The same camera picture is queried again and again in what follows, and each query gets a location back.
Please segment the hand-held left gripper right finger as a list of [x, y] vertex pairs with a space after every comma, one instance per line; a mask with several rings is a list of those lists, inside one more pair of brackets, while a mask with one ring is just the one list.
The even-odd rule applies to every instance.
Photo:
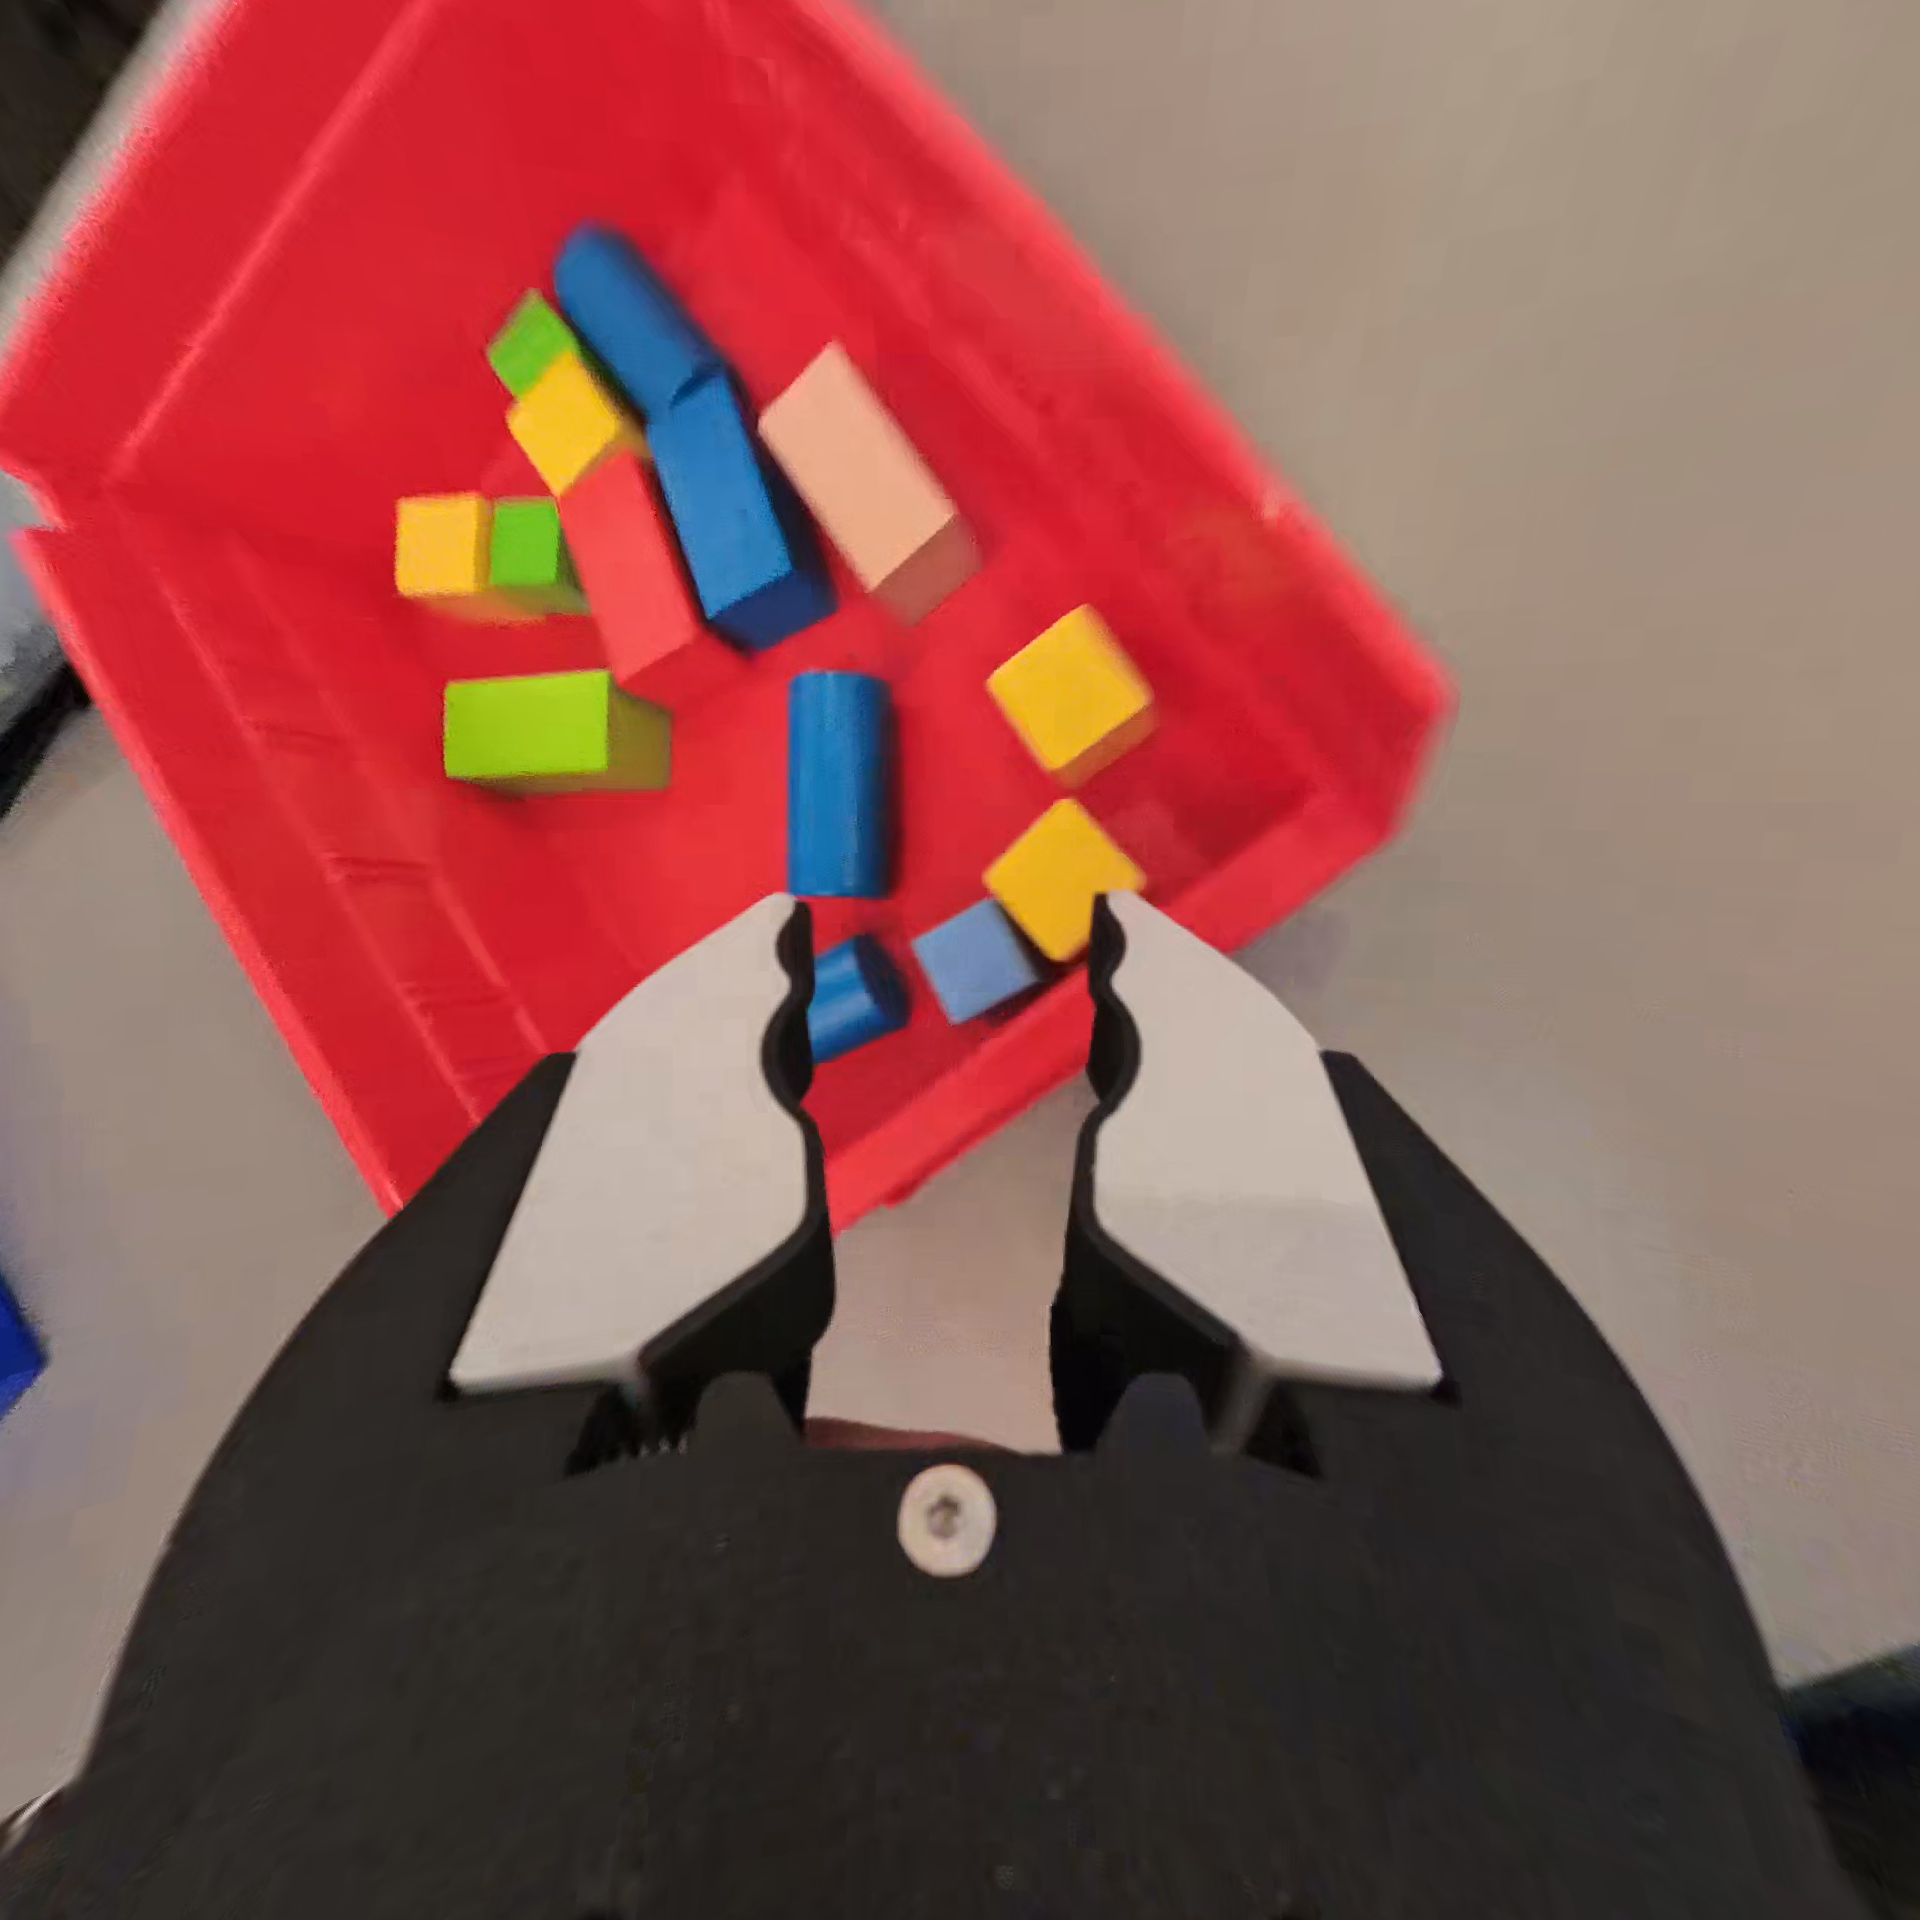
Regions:
[[1094, 1092], [1058, 1316], [1104, 1394], [1252, 1382], [1429, 1394], [1441, 1363], [1320, 1046], [1229, 956], [1138, 893], [1097, 900]]

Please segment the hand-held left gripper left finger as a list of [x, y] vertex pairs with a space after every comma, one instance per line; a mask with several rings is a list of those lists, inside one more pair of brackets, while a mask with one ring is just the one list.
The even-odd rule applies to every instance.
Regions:
[[833, 1306], [808, 909], [769, 893], [582, 1035], [469, 1329], [466, 1394], [802, 1376]]

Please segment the blue wooden cylinder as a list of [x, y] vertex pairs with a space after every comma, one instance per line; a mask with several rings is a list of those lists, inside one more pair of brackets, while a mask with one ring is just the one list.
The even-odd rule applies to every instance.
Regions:
[[905, 981], [882, 942], [861, 931], [812, 964], [807, 1042], [816, 1067], [900, 1034], [910, 1019]]
[[564, 323], [641, 421], [662, 417], [724, 366], [671, 288], [613, 226], [576, 226], [551, 282]]
[[785, 888], [879, 900], [894, 884], [895, 715], [884, 678], [808, 669], [785, 688]]

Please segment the light blue wooden cube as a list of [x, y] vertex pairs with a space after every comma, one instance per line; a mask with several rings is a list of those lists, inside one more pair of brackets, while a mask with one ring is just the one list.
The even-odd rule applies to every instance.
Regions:
[[1041, 982], [1037, 956], [992, 896], [911, 934], [908, 949], [948, 1025], [994, 1016]]

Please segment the long green wooden block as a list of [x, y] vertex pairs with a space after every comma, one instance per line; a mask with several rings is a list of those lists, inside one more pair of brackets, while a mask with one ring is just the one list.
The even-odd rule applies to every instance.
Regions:
[[444, 688], [441, 768], [522, 795], [655, 793], [673, 776], [673, 718], [606, 669], [460, 678]]

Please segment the red wooden block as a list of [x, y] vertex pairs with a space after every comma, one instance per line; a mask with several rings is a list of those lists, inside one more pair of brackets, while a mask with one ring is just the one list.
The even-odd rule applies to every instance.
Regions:
[[697, 705], [719, 674], [645, 460], [610, 453], [560, 496], [560, 526], [613, 682], [646, 705]]

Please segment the natural wooden block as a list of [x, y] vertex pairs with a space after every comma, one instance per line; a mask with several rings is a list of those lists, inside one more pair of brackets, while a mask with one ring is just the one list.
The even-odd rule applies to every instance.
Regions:
[[924, 621], [975, 576], [968, 521], [844, 344], [758, 412], [758, 438], [857, 585], [900, 621]]

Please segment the red plastic bin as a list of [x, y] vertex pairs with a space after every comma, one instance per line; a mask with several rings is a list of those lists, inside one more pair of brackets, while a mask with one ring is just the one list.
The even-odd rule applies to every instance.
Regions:
[[[392, 505], [520, 491], [485, 344], [582, 222], [756, 400], [852, 350], [984, 565], [837, 617], [676, 728], [652, 798], [441, 770], [448, 682], [586, 665], [392, 590]], [[900, 954], [1049, 803], [984, 678], [1090, 604], [1153, 734], [1084, 795], [1238, 949], [1400, 822], [1438, 661], [1070, 236], [847, 4], [229, 4], [20, 314], [22, 565], [374, 1200], [783, 875], [783, 682], [884, 674], [902, 862], [818, 907]]]

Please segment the small green wooden block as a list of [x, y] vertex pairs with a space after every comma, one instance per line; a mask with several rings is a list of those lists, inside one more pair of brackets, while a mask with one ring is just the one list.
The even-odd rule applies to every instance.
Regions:
[[560, 360], [580, 356], [580, 344], [541, 291], [525, 291], [487, 340], [487, 366], [511, 398], [522, 398]]

